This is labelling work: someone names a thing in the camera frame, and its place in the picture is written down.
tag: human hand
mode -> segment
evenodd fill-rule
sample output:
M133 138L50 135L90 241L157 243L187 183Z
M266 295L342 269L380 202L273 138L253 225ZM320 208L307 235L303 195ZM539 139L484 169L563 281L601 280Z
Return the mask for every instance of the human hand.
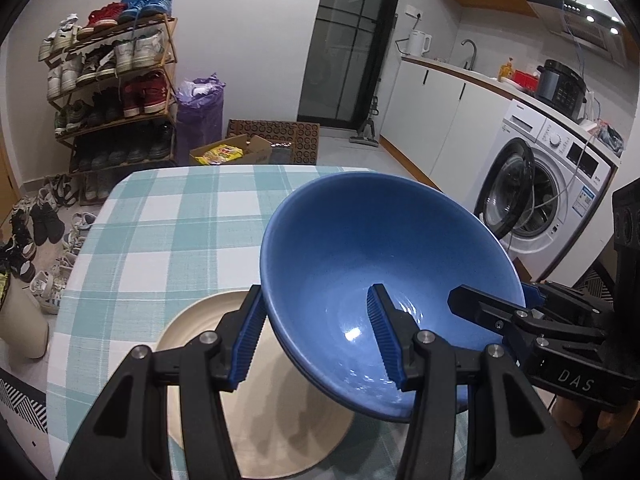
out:
M640 402L632 400L619 413L600 412L598 429L609 430L609 433L607 433L600 448L594 449L594 452L609 449L619 443L636 418L639 409ZM551 416L554 418L569 447L572 450L578 449L582 444L582 434L578 426L582 423L584 410L576 402L564 397L558 397L551 410Z

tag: plate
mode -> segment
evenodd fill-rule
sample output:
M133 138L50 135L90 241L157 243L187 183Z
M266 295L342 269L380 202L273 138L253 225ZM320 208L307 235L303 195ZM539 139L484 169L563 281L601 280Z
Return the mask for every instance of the plate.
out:
M452 314L452 289L525 304L513 264L478 218L431 187L362 171L317 178L284 199L262 240L260 281L274 332L306 378L351 410L399 422L415 394L386 374L367 316L372 284L420 328L476 350L502 338ZM458 402L465 407L466 387Z
M247 290L223 292L183 310L166 327L156 351L183 346L214 330L237 310ZM182 447L180 388L167 393L169 435ZM289 476L315 466L340 444L353 412L310 384L289 361L267 319L249 373L238 389L220 393L231 444L244 478Z

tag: table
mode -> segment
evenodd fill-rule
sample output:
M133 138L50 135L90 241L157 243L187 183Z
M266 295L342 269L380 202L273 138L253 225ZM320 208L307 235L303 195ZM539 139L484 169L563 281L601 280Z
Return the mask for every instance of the table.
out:
M133 173L111 192L78 256L50 349L47 418L54 468L129 350L153 346L191 303L260 282L264 229L280 202L319 176L357 168L222 166ZM453 479L466 460L466 413L456 421ZM357 415L342 443L296 478L395 478L406 425ZM174 478L184 453L170 439Z

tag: blue bowl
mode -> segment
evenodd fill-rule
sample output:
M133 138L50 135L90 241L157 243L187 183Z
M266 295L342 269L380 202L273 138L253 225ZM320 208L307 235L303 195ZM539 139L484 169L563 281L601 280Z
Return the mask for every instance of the blue bowl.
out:
M381 173L331 174L289 195L267 225L260 278L276 337L307 379L349 409L399 422L415 394L386 375L367 317L373 283L420 328L477 350L500 336L449 311L453 288L525 304L513 264L475 216L431 187ZM466 404L465 386L458 401Z

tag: trash can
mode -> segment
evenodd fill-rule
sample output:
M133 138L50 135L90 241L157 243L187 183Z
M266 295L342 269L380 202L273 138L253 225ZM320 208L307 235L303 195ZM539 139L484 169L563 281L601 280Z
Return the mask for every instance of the trash can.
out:
M178 88L175 159L179 166L189 165L189 150L222 140L225 86L214 73L184 81Z
M49 323L38 301L22 283L7 276L8 290L0 303L0 338L25 357L38 359L47 351Z

